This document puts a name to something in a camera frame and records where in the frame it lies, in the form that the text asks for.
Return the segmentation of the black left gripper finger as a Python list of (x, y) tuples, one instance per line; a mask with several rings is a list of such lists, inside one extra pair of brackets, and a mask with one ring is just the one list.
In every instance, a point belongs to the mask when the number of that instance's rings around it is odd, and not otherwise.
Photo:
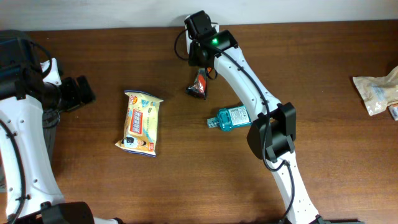
[(80, 90), (81, 101), (84, 104), (89, 104), (94, 102), (96, 97), (93, 90), (90, 87), (90, 84), (88, 83), (87, 78), (85, 76), (80, 76), (77, 77), (76, 80)]
[(80, 89), (73, 78), (65, 78), (60, 85), (61, 100), (60, 109), (63, 111), (72, 111), (80, 107), (81, 96)]

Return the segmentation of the black packet with red item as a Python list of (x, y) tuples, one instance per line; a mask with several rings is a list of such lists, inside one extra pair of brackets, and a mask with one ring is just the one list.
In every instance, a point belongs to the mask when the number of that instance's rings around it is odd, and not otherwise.
[(187, 87), (186, 93), (195, 98), (206, 99), (207, 97), (207, 75), (204, 68), (197, 70), (196, 79), (193, 85)]

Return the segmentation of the yellow wet wipes pack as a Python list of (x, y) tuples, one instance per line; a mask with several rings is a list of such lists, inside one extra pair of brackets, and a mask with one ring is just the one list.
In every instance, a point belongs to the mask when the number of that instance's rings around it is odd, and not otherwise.
[(160, 98), (138, 90), (125, 90), (128, 97), (124, 135), (115, 146), (131, 154), (156, 156)]

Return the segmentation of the teal mouthwash bottle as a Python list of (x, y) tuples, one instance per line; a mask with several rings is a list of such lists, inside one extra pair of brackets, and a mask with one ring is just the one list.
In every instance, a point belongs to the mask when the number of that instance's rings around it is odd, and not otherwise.
[(250, 125), (251, 120), (244, 105), (220, 109), (215, 117), (207, 119), (209, 128), (220, 128), (222, 131), (232, 131)]

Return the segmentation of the beige kraft paper pouch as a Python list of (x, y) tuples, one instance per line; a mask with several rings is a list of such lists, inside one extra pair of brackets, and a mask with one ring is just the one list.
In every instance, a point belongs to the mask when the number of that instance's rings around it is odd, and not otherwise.
[(353, 83), (370, 116), (397, 104), (397, 67), (384, 77), (353, 77)]

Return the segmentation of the orange small snack packet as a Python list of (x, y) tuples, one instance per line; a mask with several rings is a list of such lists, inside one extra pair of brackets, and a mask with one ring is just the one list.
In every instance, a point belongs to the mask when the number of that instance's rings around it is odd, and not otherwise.
[(395, 121), (398, 121), (398, 104), (390, 105), (389, 107), (390, 114)]

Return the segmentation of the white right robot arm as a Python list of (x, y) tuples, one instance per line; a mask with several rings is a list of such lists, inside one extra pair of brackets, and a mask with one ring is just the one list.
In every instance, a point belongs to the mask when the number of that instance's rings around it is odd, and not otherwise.
[(296, 110), (282, 104), (261, 83), (230, 31), (217, 31), (209, 15), (199, 11), (184, 20), (191, 66), (212, 68), (246, 107), (252, 125), (247, 142), (272, 173), (285, 205), (281, 223), (326, 223), (310, 200), (296, 160)]

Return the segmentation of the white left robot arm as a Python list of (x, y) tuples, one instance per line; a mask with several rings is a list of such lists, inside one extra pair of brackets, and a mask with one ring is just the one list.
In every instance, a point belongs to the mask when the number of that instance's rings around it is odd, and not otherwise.
[(101, 223), (85, 202), (66, 202), (49, 151), (63, 112), (95, 101), (84, 76), (63, 78), (54, 57), (19, 30), (1, 32), (1, 159), (9, 223)]

